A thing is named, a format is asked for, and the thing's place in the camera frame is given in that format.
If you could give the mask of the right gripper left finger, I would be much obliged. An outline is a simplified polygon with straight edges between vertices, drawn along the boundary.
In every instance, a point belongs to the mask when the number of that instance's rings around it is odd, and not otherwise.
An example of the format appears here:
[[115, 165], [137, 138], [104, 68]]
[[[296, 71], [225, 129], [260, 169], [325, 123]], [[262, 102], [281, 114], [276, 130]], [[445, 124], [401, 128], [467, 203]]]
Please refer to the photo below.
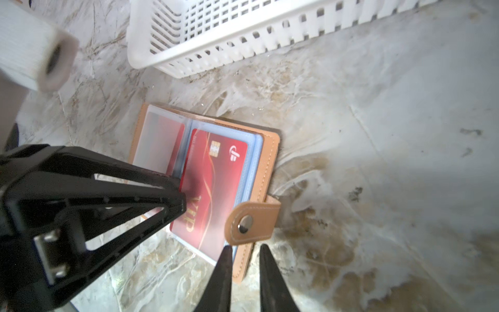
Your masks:
[[210, 280], [194, 309], [199, 311], [230, 311], [233, 270], [233, 248], [225, 246]]

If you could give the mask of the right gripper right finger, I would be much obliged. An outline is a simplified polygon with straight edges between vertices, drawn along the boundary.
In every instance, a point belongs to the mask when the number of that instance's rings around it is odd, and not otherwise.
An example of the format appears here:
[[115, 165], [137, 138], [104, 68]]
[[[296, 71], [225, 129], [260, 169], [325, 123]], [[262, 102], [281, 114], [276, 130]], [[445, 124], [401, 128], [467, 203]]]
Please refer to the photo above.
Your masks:
[[261, 311], [299, 312], [267, 244], [259, 252]]

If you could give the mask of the tan leather card holder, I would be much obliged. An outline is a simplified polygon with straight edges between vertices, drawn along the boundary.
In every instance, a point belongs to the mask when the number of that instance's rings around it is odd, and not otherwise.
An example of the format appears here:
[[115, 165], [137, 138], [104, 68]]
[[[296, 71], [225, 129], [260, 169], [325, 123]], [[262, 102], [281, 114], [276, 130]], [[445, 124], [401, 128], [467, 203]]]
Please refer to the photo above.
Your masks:
[[281, 208], [268, 194], [279, 143], [274, 131], [146, 103], [129, 161], [180, 180], [187, 210], [168, 231], [211, 264], [232, 246], [232, 279], [240, 283]]

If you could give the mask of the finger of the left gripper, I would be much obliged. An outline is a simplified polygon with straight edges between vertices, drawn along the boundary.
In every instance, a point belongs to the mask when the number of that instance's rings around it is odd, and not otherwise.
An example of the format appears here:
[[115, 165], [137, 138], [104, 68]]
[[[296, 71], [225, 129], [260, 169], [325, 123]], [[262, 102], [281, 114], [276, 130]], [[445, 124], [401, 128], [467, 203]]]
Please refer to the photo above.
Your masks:
[[186, 211], [178, 178], [80, 147], [59, 147], [46, 162], [50, 201], [88, 209], [99, 218], [132, 217], [158, 209], [167, 218]]
[[[86, 241], [93, 239], [143, 213], [158, 209], [147, 220], [110, 240], [103, 246], [89, 250]], [[60, 246], [55, 254], [60, 263], [54, 268], [55, 284], [50, 287], [53, 296], [76, 296], [113, 267], [144, 240], [186, 212], [186, 203], [140, 204], [109, 218], [83, 209], [60, 228]]]

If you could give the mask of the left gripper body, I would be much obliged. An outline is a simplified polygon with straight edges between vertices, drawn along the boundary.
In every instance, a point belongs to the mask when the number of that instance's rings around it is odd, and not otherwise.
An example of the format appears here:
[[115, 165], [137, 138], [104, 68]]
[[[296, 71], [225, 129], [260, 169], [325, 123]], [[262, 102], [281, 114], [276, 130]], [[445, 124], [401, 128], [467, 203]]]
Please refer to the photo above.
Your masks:
[[1, 156], [1, 299], [13, 311], [61, 308], [85, 288], [63, 284], [84, 250], [55, 222], [64, 204], [53, 194], [62, 183], [65, 150], [28, 145]]

